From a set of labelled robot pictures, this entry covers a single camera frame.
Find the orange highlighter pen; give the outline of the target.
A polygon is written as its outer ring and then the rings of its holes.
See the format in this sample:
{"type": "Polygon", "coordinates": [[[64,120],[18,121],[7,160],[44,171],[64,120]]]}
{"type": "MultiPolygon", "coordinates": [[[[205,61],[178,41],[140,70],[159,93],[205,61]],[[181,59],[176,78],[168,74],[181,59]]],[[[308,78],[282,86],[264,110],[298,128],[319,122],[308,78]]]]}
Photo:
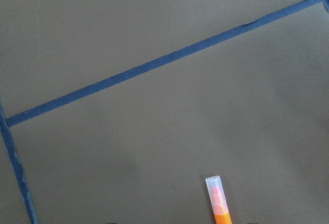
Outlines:
{"type": "Polygon", "coordinates": [[[220,176],[205,179],[216,224],[232,224],[220,176]]]}

